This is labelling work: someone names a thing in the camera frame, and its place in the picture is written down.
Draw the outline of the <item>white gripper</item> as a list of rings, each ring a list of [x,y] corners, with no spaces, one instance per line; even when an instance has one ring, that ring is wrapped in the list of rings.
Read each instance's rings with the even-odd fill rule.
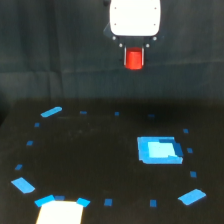
[[[142,46],[142,66],[145,48],[157,39],[161,24],[161,0],[103,0],[109,19],[103,34],[123,48],[126,67],[126,46]]]

